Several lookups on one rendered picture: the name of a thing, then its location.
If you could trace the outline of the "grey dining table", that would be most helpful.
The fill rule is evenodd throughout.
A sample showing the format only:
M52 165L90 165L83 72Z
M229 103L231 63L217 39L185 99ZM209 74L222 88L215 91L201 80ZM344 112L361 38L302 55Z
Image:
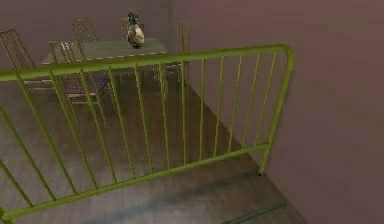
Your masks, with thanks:
M50 53L41 62L43 68L65 64L74 60L75 63L94 62L112 59L130 59L141 56L156 56L167 54L166 47L156 38L148 38L144 45L133 48L127 40L108 40L77 42L50 41Z

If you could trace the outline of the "patterned round vase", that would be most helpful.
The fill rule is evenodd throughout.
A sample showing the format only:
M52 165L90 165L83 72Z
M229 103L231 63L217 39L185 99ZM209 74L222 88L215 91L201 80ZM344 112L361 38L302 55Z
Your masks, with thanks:
M138 16L130 12L128 14L128 22L127 40L133 48L139 49L144 45L145 36L138 24Z

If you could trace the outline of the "green metal railing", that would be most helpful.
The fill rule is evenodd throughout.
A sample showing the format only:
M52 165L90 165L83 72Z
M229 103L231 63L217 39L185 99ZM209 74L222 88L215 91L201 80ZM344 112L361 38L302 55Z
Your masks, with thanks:
M223 80L222 76L224 74L225 59L227 57L230 57L230 56L238 56L239 57L238 72L237 72L237 84L236 84L237 89L236 89L235 99L234 99L234 104L233 104L233 114L232 114L233 116L232 116L232 120L231 120L231 122L232 122L231 123L231 135L232 135L232 130L233 130L234 121L235 121L235 117L236 117L235 116L235 113L236 113L235 109L237 107L237 101L238 101L238 90L239 90L240 78L241 78L241 73L242 73L243 58L246 55L257 53L257 60L255 62L256 63L255 64L255 76L256 76L256 73L258 71L257 69L259 68L260 58L261 58L262 53L273 52L274 55L273 55L272 62L271 62L269 79L267 82L267 86L266 86L266 90L265 90L266 92L264 95L264 101L263 101L263 106L262 106L262 111L260 114L259 130L258 130L258 133L259 133L261 125L262 125L262 119L264 116L265 107L266 107L267 100L268 100L269 89L270 89L270 85L271 85L272 75L274 72L276 58L277 58L277 55L280 51L285 52L285 54L286 54L286 67L285 67L284 76L282 79L282 84L280 87L277 103L276 103L276 106L274 109L274 114L273 114L273 118L271 121L270 130L268 132L268 138L267 138L268 140L265 143L257 144L258 136L256 136L253 146L250 146L247 148L244 148L242 146L243 148L241 148L241 150L237 150L237 151L232 152L231 146L230 146L231 141L232 141L232 137L231 137L229 139L229 143L228 143L229 148L227 150L227 153L217 156L218 137L216 134L216 136L215 136L215 144L216 145L214 148L213 157L210 157L208 159L202 159L202 157L200 156L199 160L197 162L187 163L187 160L186 160L186 127L185 127L185 124L186 124L185 111L186 111L186 109L185 109L185 89L184 89L184 81L185 81L184 76L185 76L185 71L186 71L185 70L186 63L190 62L190 61L197 61L197 60L201 61L201 65L202 65L201 94L203 94L204 93L204 85L205 85L203 78L204 78L204 69L205 69L206 59L213 59L213 58L220 58L221 59L220 77L219 77L220 91L219 91L219 98L218 98L218 104L217 104L217 113L218 113L217 115L219 115L220 107L221 107L221 96L222 96L222 80ZM51 148L51 151L53 152L54 156L56 156L56 159L59 163L59 166L60 166L61 170L63 171L64 176L66 177L66 180L73 191L73 193L69 196L62 197L62 198L56 198L54 196L54 194L51 192L48 185L47 184L44 185L44 183L45 183L44 177L42 176L42 174L38 170L38 168L36 168L35 170L37 172L37 175L39 176L39 178L43 182L43 185L45 186L46 190L48 191L48 194L51 195L50 196L51 200L48 202L34 205L30 201L28 196L25 194L24 190L22 190L19 183L16 181L16 179L11 174L9 169L6 167L6 165L0 159L1 169L5 172L8 179L12 182L14 187L17 189L17 191L24 198L25 202L28 204L28 206L26 208L22 208L22 209L15 210L15 211L9 211L9 212L5 211L3 209L3 207L0 205L0 220L3 224L15 224L14 218L18 218L18 217L21 217L24 215L28 215L28 214L32 214L32 213L35 213L38 211L46 210L48 208L53 208L53 207L56 207L59 205L68 204L70 202L89 198L91 196L99 195L99 194L106 193L106 192L109 192L112 190L117 190L117 189L127 187L130 185L136 184L136 183L144 182L147 180L152 180L152 179L155 179L158 177L167 176L167 175L170 175L173 173L178 173L178 172L189 170L189 169L192 169L195 167L200 167L200 166L210 164L210 163L213 163L216 161L229 159L229 158L239 156L239 155L249 153L249 152L252 152L255 150L259 150L259 149L265 149L265 152L263 153L263 158L261 160L261 165L260 165L259 170L258 170L258 175L260 175L260 176L264 175L266 164L267 164L268 157L269 157L269 152L270 152L270 149L272 146L272 141L273 141L273 138L275 135L275 130L277 128L279 115L280 115L280 112L282 109L285 93L286 93L286 90L288 87L288 82L289 82L292 68L294 65L294 52L292 51L292 48L290 46L285 45L285 44L274 44L274 45L254 46L254 47L245 47L245 48L211 50L211 51L195 52L195 53L183 54L183 55L165 55L165 54L161 55L161 54L157 54L157 55L131 57L131 58L132 59L129 59L129 58L128 59L122 59L122 58L120 58L120 59L107 59L107 60L102 59L102 60L98 60L98 61L91 61L89 63L88 62L82 62L82 63L73 64L73 65L72 64L62 65L62 66L61 65L55 65L55 66L50 66L50 67L45 67L45 68L15 70L15 71L7 71L7 72L0 73L0 81L10 81L10 80L17 80L18 81L20 88L25 95L25 98L29 103L29 106L32 110L32 113L34 114L34 117L35 117L38 125L40 126L41 131L42 131L43 135L45 136L45 138L46 138L46 140L47 140L47 142ZM182 76L181 78L182 78L182 82L183 82L183 84L182 84L182 125L183 125L182 137L183 137L183 156L184 156L183 158L184 158L184 160L183 160L182 166L171 168L170 165L168 164L167 170L161 171L161 172L154 172L153 171L152 157L151 157L150 148L149 148L147 129L146 129L144 104L142 102L142 94L140 92L140 86L139 86L141 84L141 80L140 80L140 75L138 73L138 68L143 67L143 66L157 66L159 68L160 81L162 83L163 82L163 75L164 75L164 71L165 71L164 68L165 68L166 64L173 63L173 62L175 62L175 63L178 62L180 64L181 76ZM144 175L144 176L140 176L140 177L136 177L135 176L136 174L134 173L134 167L133 167L133 162L132 162L133 160L130 157L131 156L130 155L130 149L128 148L128 145L127 145L126 132L125 132L124 124L123 124L123 118L122 118L122 114L121 114L120 103L118 100L117 93L115 91L115 81L114 81L113 73L112 73L113 69L131 68L131 67L134 69L135 77L136 77L136 84L137 84L137 88L139 91L138 97L139 97L139 102L140 102L140 111L141 111L141 115L142 115L142 123L143 123L143 128L144 128L145 144L146 144L146 150L147 150L147 154L148 154L149 166L151 169L150 175ZM112 81L113 91L115 91L114 92L114 99L115 99L116 107L118 110L118 116L119 116L119 122L120 122L121 131L122 131L122 135L123 135L123 140L124 140L124 143L126 145L126 151L128 153L129 164L131 165L131 168L132 168L132 178L125 180L125 181L121 181L121 182L118 182L117 179L115 178L116 177L115 171L113 169L109 153L106 149L104 137L102 135L102 132L101 132L101 129L100 129L100 126L99 126L99 123L98 123L98 120L97 120L97 117L95 114L96 112L95 112L95 109L93 106L94 102L91 99L89 88L87 86L85 86L85 92L86 92L86 96L87 96L86 104L88 104L90 106L91 112L94 116L94 120L96 122L95 125L96 125L96 129L97 129L97 133L99 135L99 138L100 138L103 150L104 150L104 154L105 154L106 159L107 159L107 164L108 164L110 171L112 173L112 177L115 178L114 184L106 185L103 187L98 187L97 183L95 182L93 173L89 167L87 158L84 154L84 150L80 144L79 137L75 133L72 120L69 117L70 115L69 115L68 109L63 104L64 103L63 94L58 89L59 88L58 82L55 79L55 76L62 76L62 75L79 73L82 83L86 85L86 78L85 78L84 72L104 71L104 70L108 72L109 77ZM51 78L51 81L53 82L54 89L55 89L56 93L58 94L59 102L62 106L62 110L64 112L66 119L67 119L67 123L68 123L69 128L72 132L74 140L75 140L75 142L79 148L79 152L80 152L80 155L82 157L82 160L85 163L85 166L88 170L90 178L95 185L93 190L85 191L83 193L78 193L76 191L76 189L73 185L73 182L72 182L66 168L64 167L63 162L60 159L55 146L53 145L51 137L49 136L48 131L46 130L45 126L42 123L41 117L40 117L39 113L37 112L37 108L35 106L35 103L32 102L32 98L31 98L30 94L26 92L27 90L26 90L25 84L22 83L24 81L23 78L40 78L40 77L47 76L47 75Z

